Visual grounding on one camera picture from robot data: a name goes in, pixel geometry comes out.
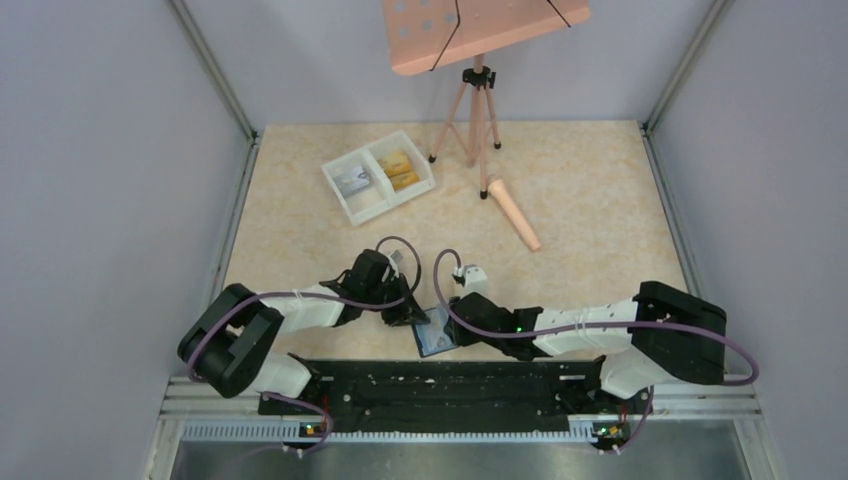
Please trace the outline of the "blue leather card holder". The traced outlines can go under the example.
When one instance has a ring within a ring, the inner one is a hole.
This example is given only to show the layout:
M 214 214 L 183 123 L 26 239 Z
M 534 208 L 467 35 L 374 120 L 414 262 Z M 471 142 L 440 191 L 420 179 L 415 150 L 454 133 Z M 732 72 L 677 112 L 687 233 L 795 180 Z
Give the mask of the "blue leather card holder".
M 458 347 L 449 333 L 445 331 L 449 316 L 442 306 L 425 311 L 428 323 L 412 325 L 412 333 L 420 358 L 439 355 Z

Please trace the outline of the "yellow card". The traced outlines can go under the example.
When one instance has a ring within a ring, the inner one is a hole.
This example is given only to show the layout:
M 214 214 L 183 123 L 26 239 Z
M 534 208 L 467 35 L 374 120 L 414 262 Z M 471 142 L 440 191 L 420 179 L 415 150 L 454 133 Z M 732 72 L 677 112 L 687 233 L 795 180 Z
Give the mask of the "yellow card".
M 412 185 L 419 183 L 420 177 L 414 170 L 411 170 L 408 172 L 392 175 L 389 177 L 389 181 L 394 191 L 399 192 L 403 189 L 406 189 Z
M 403 150 L 392 152 L 378 159 L 377 163 L 388 177 L 404 174 L 413 169 L 408 155 Z

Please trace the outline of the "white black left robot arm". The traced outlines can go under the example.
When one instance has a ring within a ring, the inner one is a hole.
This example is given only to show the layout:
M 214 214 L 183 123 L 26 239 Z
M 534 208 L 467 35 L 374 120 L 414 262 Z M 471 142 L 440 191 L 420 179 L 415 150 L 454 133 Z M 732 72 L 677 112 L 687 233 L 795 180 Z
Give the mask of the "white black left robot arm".
M 223 398 L 277 393 L 295 412 L 308 413 L 321 397 L 317 372 L 293 354 L 274 353 L 275 342 L 301 330 L 344 326 L 366 311 L 390 327 L 429 322 L 396 262 L 365 249 L 337 278 L 306 289 L 257 293 L 228 285 L 183 336 L 177 355 L 194 381 Z

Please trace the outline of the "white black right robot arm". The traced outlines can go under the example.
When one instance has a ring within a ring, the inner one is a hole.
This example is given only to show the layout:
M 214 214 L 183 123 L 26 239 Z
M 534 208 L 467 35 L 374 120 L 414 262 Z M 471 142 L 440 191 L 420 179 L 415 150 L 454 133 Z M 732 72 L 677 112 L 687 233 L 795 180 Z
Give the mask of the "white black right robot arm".
M 482 342 L 520 361 L 598 354 L 600 370 L 586 397 L 600 412 L 673 379 L 724 380 L 725 311 L 659 281 L 643 282 L 631 299 L 576 310 L 509 310 L 477 292 L 449 307 L 444 332 L 458 346 Z

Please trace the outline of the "silver card in tray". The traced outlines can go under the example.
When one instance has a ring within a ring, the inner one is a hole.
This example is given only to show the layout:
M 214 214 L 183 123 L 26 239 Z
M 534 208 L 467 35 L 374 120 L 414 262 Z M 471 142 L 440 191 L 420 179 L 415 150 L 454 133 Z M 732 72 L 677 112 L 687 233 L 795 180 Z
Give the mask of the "silver card in tray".
M 343 198 L 349 198 L 371 187 L 370 175 L 361 165 L 335 175 L 333 182 Z

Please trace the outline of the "yellow card in tray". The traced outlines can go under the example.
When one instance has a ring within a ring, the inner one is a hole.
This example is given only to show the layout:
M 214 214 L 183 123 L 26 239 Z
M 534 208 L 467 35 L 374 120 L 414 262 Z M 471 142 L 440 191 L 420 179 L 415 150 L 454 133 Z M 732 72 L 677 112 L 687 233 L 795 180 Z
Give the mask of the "yellow card in tray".
M 377 163 L 388 177 L 404 174 L 413 169 L 408 155 L 403 150 L 392 152 L 378 159 Z

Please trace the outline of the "pink cylindrical tube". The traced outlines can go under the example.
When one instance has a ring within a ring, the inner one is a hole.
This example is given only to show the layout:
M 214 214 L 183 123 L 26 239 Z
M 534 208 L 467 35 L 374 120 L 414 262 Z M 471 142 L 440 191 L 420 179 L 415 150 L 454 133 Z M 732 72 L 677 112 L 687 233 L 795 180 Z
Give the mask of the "pink cylindrical tube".
M 513 196 L 509 192 L 505 182 L 497 175 L 490 175 L 487 179 L 487 183 L 487 192 L 489 196 L 493 197 L 502 209 L 506 218 L 513 225 L 518 236 L 532 252 L 538 251 L 541 248 L 541 242 L 521 208 L 513 199 Z

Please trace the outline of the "white two-compartment plastic tray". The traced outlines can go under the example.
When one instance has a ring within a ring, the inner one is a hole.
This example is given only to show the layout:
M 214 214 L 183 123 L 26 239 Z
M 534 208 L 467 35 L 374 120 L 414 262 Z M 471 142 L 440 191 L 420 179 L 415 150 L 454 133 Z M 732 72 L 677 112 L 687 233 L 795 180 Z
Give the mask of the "white two-compartment plastic tray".
M 377 160 L 398 150 L 409 157 L 420 182 L 395 192 L 389 177 Z M 349 198 L 343 198 L 334 185 L 333 177 L 357 165 L 363 166 L 371 179 L 371 187 Z M 410 136 L 397 130 L 363 147 L 352 150 L 321 166 L 322 173 L 353 226 L 362 225 L 389 210 L 420 197 L 436 186 L 430 163 L 424 158 Z

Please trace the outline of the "pink tripod music stand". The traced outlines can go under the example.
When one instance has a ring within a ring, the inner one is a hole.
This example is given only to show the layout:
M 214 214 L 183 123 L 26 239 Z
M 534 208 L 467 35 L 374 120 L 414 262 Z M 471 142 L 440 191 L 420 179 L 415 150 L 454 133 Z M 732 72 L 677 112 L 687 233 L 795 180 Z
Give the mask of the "pink tripod music stand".
M 439 158 L 453 134 L 467 164 L 479 169 L 479 196 L 487 199 L 487 146 L 499 150 L 502 140 L 493 100 L 497 73 L 485 64 L 485 56 L 588 21 L 589 1 L 391 0 L 381 8 L 394 73 L 412 76 L 470 62 L 428 160 Z

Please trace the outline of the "aluminium frame rail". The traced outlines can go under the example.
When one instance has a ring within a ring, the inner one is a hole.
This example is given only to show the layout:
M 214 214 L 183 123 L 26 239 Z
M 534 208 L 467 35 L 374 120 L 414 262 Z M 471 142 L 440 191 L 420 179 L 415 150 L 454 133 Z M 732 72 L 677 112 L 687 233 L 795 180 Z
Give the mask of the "aluminium frame rail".
M 753 479 L 784 479 L 787 474 L 777 457 L 767 431 L 759 399 L 750 386 L 685 386 L 681 383 L 659 385 L 652 394 L 653 409 L 649 420 L 679 425 L 709 426 L 728 422 L 741 452 L 744 472 Z M 176 466 L 178 446 L 187 440 L 194 424 L 210 424 L 210 432 L 201 431 L 202 441 L 244 440 L 280 443 L 294 436 L 297 420 L 286 416 L 261 416 L 260 396 L 244 393 L 231 399 L 220 397 L 212 388 L 193 383 L 185 377 L 170 379 L 160 408 L 158 424 L 143 473 L 146 479 L 166 479 Z M 345 433 L 335 429 L 335 442 L 389 443 L 565 443 L 586 445 L 596 440 L 603 423 L 620 420 L 618 414 L 571 414 L 566 430 L 550 432 L 524 428 L 519 431 L 491 433 L 437 432 L 430 428 L 414 432 L 408 427 L 376 427 Z

